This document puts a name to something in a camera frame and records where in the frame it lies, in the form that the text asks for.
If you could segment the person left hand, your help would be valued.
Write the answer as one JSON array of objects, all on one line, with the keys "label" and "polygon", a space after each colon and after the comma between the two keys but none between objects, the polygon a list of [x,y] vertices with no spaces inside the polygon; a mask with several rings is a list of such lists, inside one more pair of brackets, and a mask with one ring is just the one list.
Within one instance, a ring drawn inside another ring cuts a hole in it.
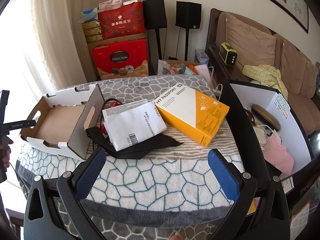
[{"label": "person left hand", "polygon": [[11,148],[10,145],[12,145],[14,142],[8,137],[2,137],[2,142],[5,144],[1,144],[1,150],[2,150],[2,163],[4,168],[8,168],[10,166],[10,154],[11,154]]}]

